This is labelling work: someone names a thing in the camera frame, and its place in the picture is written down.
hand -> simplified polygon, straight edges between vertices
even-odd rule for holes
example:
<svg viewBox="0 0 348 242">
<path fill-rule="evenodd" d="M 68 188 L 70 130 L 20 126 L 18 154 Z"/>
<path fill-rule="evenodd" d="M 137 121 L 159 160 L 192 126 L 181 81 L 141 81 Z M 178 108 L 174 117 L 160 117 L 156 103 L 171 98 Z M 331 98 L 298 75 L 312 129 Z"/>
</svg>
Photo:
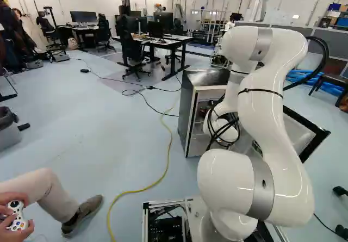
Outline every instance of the hand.
<svg viewBox="0 0 348 242">
<path fill-rule="evenodd" d="M 24 207 L 29 205 L 29 198 L 28 198 L 28 195 L 25 193 L 18 193 L 18 192 L 0 193 L 0 205 L 6 206 L 7 203 L 11 202 L 12 200 L 22 201 L 24 203 Z"/>
<path fill-rule="evenodd" d="M 10 231 L 6 227 L 9 226 L 16 218 L 17 214 L 7 217 L 0 224 L 0 241 L 1 242 L 23 242 L 25 238 L 34 232 L 34 223 L 29 220 L 28 228 L 20 231 Z"/>
</svg>

chair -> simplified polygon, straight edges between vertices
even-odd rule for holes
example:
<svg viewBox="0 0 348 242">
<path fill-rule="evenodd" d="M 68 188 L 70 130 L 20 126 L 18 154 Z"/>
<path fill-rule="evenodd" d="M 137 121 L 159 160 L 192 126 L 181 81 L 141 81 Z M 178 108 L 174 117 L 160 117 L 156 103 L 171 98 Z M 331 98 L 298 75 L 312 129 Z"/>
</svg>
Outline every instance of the chair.
<svg viewBox="0 0 348 242">
<path fill-rule="evenodd" d="M 181 25 L 181 21 L 178 18 L 174 19 L 174 29 L 172 31 L 172 34 L 174 35 L 182 35 L 184 33 L 184 26 Z M 165 55 L 165 63 L 166 65 L 169 64 L 169 60 L 171 59 L 170 55 Z M 179 63 L 181 63 L 181 56 L 180 55 L 175 55 L 175 59 L 177 59 L 179 61 Z"/>
<path fill-rule="evenodd" d="M 125 63 L 120 63 L 120 65 L 126 66 L 126 74 L 122 76 L 122 79 L 125 79 L 127 76 L 134 74 L 137 77 L 137 81 L 140 81 L 139 73 L 146 73 L 148 76 L 151 75 L 151 72 L 146 72 L 142 70 L 144 64 L 142 61 L 145 59 L 144 56 L 144 43 L 135 41 L 131 33 L 127 30 L 127 17 L 123 16 L 118 19 L 117 24 L 117 34 L 120 36 L 120 42 L 122 46 L 123 60 Z M 136 65 L 128 65 L 127 58 L 132 61 L 137 62 Z"/>
<path fill-rule="evenodd" d="M 98 17 L 99 29 L 97 31 L 97 42 L 101 43 L 101 45 L 97 45 L 97 48 L 101 47 L 106 52 L 108 49 L 116 51 L 115 47 L 110 45 L 111 31 L 109 27 L 109 21 L 106 19 L 104 14 L 98 14 Z"/>
<path fill-rule="evenodd" d="M 313 87 L 310 90 L 308 95 L 311 95 L 314 90 L 318 91 L 324 82 L 332 83 L 334 85 L 343 87 L 343 92 L 338 97 L 338 99 L 337 99 L 337 101 L 335 103 L 335 106 L 339 107 L 339 105 L 340 105 L 340 103 L 342 101 L 342 98 L 348 93 L 348 79 L 346 79 L 346 78 L 344 78 L 344 77 L 342 77 L 340 75 L 323 74 L 323 75 L 321 75 L 318 78 L 318 80 L 313 85 Z"/>
<path fill-rule="evenodd" d="M 36 24 L 41 26 L 41 31 L 44 37 L 47 38 L 47 41 L 50 41 L 50 40 L 53 41 L 52 44 L 46 46 L 48 49 L 61 47 L 61 45 L 56 42 L 57 40 L 59 40 L 58 31 L 54 29 L 54 27 L 49 23 L 49 20 L 41 16 L 38 16 L 36 18 Z"/>
</svg>

shoe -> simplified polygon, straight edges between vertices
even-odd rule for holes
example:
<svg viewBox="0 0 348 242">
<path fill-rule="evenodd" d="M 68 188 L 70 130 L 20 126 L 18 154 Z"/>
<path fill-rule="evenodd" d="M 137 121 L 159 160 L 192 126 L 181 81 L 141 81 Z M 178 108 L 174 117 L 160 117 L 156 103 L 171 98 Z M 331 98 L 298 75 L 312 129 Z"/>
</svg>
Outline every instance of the shoe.
<svg viewBox="0 0 348 242">
<path fill-rule="evenodd" d="M 96 195 L 94 197 L 89 198 L 87 201 L 83 202 L 77 210 L 78 216 L 76 221 L 71 225 L 67 225 L 67 224 L 61 225 L 62 236 L 65 238 L 72 237 L 76 233 L 76 231 L 78 230 L 78 227 L 81 225 L 83 221 L 97 214 L 102 204 L 103 204 L 102 195 Z"/>
</svg>

black desk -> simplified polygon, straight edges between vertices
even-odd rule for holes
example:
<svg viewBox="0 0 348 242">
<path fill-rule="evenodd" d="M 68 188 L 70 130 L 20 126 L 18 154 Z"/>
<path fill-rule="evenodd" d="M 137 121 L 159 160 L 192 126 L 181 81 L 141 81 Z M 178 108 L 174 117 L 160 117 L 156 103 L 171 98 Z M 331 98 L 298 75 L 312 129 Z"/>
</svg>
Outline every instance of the black desk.
<svg viewBox="0 0 348 242">
<path fill-rule="evenodd" d="M 63 42 L 61 42 L 62 44 L 67 46 L 67 40 L 71 36 L 73 36 L 72 32 L 75 32 L 77 37 L 77 43 L 79 44 L 79 49 L 81 51 L 86 52 L 86 50 L 84 49 L 85 46 L 83 45 L 80 39 L 80 35 L 84 42 L 86 42 L 86 34 L 93 34 L 93 37 L 95 38 L 96 32 L 99 30 L 99 26 L 93 26 L 93 27 L 92 26 L 88 26 L 88 27 L 58 26 L 58 29 L 59 29 L 59 34 L 61 36 L 61 39 L 63 40 Z"/>
<path fill-rule="evenodd" d="M 113 36 L 113 40 L 120 41 L 119 36 Z M 188 36 L 180 36 L 180 35 L 173 35 L 173 36 L 163 36 L 163 39 L 167 41 L 167 43 L 161 43 L 157 41 L 144 41 L 139 38 L 134 38 L 135 41 L 138 41 L 146 46 L 150 47 L 150 60 L 151 61 L 157 61 L 158 59 L 154 56 L 154 49 L 155 48 L 161 48 L 161 49 L 168 49 L 171 51 L 171 61 L 170 61 L 170 74 L 163 77 L 162 80 L 167 80 L 173 76 L 175 76 L 178 72 L 181 72 L 185 70 L 190 65 L 185 65 L 185 55 L 186 55 L 186 43 L 192 39 L 192 37 Z M 183 47 L 182 49 L 182 57 L 181 57 L 181 67 L 176 71 L 175 70 L 175 51 L 179 47 Z M 123 63 L 125 66 L 127 66 L 127 57 L 123 55 Z"/>
</svg>

white game controller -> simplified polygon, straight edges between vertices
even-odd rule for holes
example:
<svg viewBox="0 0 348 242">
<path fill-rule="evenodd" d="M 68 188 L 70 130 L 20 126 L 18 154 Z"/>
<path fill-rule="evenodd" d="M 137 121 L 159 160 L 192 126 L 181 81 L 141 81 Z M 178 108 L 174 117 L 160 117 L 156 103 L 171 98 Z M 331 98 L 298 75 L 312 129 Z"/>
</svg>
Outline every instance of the white game controller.
<svg viewBox="0 0 348 242">
<path fill-rule="evenodd" d="M 7 207 L 12 209 L 14 214 L 17 214 L 16 219 L 7 227 L 7 229 L 11 231 L 20 231 L 28 228 L 29 222 L 23 215 L 24 203 L 22 201 L 13 200 L 7 203 Z"/>
</svg>

